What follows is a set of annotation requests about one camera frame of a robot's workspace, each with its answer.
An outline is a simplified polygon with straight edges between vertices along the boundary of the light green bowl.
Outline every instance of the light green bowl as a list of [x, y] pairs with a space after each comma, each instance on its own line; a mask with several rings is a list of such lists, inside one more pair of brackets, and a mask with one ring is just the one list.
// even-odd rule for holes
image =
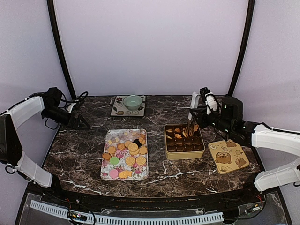
[[130, 95], [124, 98], [123, 103], [129, 110], [137, 110], [143, 103], [142, 97], [138, 95]]

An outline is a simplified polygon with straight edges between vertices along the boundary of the yellow box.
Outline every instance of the yellow box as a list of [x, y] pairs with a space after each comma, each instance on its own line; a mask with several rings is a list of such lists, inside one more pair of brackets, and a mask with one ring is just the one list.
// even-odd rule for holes
[[200, 133], [200, 138], [201, 138], [201, 144], [203, 145], [203, 150], [199, 151], [189, 151], [189, 152], [169, 152], [168, 151], [168, 145], [167, 145], [167, 132], [166, 132], [166, 127], [167, 126], [175, 126], [175, 127], [184, 127], [185, 124], [166, 124], [165, 125], [165, 156], [169, 160], [177, 160], [177, 159], [192, 159], [192, 158], [201, 158], [204, 151], [205, 151], [205, 145], [203, 142], [202, 134], [201, 131], [198, 130], [197, 132]]

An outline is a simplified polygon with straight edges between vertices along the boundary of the slotted white strip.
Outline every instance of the slotted white strip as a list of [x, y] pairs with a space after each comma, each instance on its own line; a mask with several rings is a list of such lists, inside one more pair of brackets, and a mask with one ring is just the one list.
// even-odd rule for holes
[[[51, 206], [46, 203], [31, 200], [30, 207], [38, 211], [50, 214], [62, 219], [68, 219], [68, 210], [57, 206]], [[78, 212], [88, 217], [86, 224], [93, 224], [93, 216], [88, 213]], [[203, 225], [216, 222], [223, 222], [223, 213], [213, 213], [193, 217], [176, 218], [123, 218], [95, 215], [97, 225]]]

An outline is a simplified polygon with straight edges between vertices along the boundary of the marble surface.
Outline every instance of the marble surface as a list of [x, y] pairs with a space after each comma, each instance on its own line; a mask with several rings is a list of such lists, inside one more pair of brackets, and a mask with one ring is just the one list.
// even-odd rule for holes
[[[186, 123], [191, 96], [147, 96], [142, 118], [110, 117], [115, 97], [87, 97], [79, 112], [90, 130], [61, 126], [44, 168], [56, 174], [63, 189], [95, 195], [121, 197], [180, 197], [240, 189], [259, 171], [250, 148], [243, 148], [250, 166], [225, 175], [217, 172], [208, 143], [221, 140], [213, 129], [202, 130], [205, 153], [202, 158], [169, 161], [165, 157], [164, 125]], [[110, 129], [147, 130], [149, 178], [146, 180], [102, 180], [100, 168], [105, 135]]]

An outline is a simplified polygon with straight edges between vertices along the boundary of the tongs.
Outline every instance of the tongs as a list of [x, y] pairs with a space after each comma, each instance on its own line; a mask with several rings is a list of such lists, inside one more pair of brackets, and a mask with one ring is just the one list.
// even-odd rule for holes
[[[196, 109], [198, 108], [198, 104], [199, 104], [199, 97], [200, 94], [198, 94], [197, 92], [193, 92], [192, 95], [192, 102], [191, 102], [191, 109]], [[194, 135], [194, 132], [197, 131], [198, 129], [198, 125], [195, 122], [195, 119], [193, 118], [192, 114], [189, 112], [188, 113], [188, 122], [186, 124], [186, 127], [184, 128], [184, 131], [182, 132], [182, 134], [186, 137], [192, 137]]]

